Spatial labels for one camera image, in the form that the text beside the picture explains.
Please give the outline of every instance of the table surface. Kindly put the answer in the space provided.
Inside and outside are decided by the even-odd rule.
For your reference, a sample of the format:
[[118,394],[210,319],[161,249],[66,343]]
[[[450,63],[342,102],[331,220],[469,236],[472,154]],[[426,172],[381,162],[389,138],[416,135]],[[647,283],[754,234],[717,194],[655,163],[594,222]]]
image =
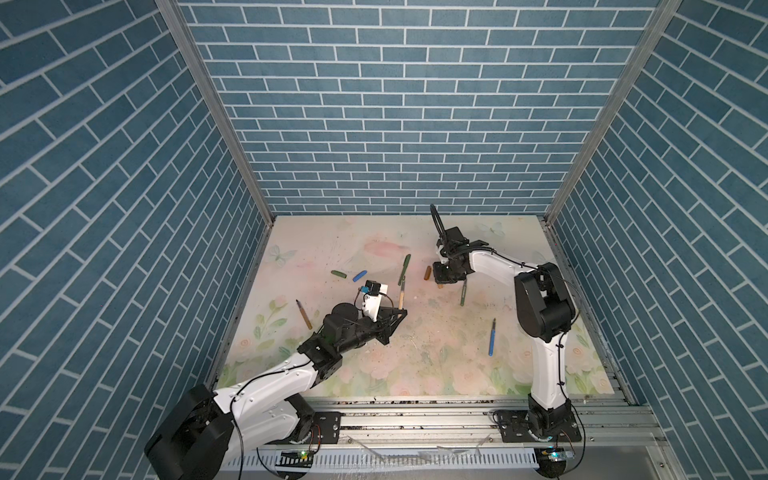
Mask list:
[[[529,263],[554,261],[534,216],[444,216],[470,240]],[[491,278],[468,277],[439,288],[426,267],[437,260],[437,232],[429,216],[278,217],[227,356],[219,386],[247,380],[291,355],[309,338],[296,299],[315,330],[341,302],[352,302],[365,280],[397,280],[406,254],[408,316],[388,346],[373,340],[344,355],[342,367],[305,396],[512,396],[531,391],[531,340],[518,324],[515,292]],[[346,279],[331,274],[339,270]],[[358,282],[352,278],[368,273]],[[493,356],[488,355],[496,318]],[[590,336],[578,320],[566,345],[566,384],[572,395],[611,394]]]

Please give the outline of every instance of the white cable tray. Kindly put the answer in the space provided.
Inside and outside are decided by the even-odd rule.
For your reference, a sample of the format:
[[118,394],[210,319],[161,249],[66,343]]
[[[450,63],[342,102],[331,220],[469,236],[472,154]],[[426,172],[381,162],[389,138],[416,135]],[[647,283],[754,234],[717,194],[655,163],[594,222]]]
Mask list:
[[[275,468],[281,450],[260,450],[261,460],[270,469]],[[222,466],[222,471],[236,472],[240,458]],[[495,469],[538,468],[534,449],[525,447],[486,449],[377,449],[375,454],[365,449],[329,449],[315,455],[311,472],[398,472],[404,470],[430,470],[434,468]],[[245,454],[243,470],[263,470],[256,452]],[[284,472],[305,472],[304,468],[280,467]]]

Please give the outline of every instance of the brick wallpaper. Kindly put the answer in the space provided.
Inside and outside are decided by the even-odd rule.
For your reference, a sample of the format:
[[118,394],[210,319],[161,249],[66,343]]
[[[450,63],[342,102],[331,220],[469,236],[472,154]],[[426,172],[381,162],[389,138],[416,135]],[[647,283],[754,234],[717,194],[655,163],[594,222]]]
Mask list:
[[656,3],[182,6],[278,214],[543,214]]
[[684,0],[556,221],[689,478],[766,478],[768,2]]
[[152,0],[0,2],[0,478],[152,474],[262,229]]

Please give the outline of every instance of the green marker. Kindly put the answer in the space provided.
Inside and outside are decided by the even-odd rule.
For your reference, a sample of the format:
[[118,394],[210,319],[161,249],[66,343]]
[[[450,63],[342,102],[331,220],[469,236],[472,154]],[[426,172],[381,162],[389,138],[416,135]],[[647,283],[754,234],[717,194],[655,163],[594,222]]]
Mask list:
[[467,279],[464,279],[464,286],[462,287],[462,306],[464,306],[464,298],[467,296]]
[[400,278],[397,280],[398,285],[402,285],[402,281],[406,279],[406,268],[408,268],[408,262],[411,261],[411,254],[409,253],[406,255],[406,261],[402,263],[402,273],[400,273]]

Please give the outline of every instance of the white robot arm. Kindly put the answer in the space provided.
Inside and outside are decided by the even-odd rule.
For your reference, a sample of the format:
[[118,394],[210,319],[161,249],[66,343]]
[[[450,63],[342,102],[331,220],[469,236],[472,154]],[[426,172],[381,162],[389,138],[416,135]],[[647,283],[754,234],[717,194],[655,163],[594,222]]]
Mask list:
[[372,339],[388,344],[408,314],[381,306],[386,291],[387,285],[367,281],[360,289],[362,309],[334,306],[320,330],[272,369],[213,392],[198,385],[184,394],[144,447],[158,478],[209,480],[245,451],[309,438],[314,411],[300,393],[339,369],[342,353]]
[[435,282],[456,283],[484,273],[515,288],[518,321],[533,342],[533,384],[528,397],[531,434],[542,440],[557,435],[570,422],[571,402],[565,389],[565,342],[576,317],[560,270],[553,263],[527,265],[507,258],[486,242],[470,242],[457,227],[448,230],[432,205],[439,239]]

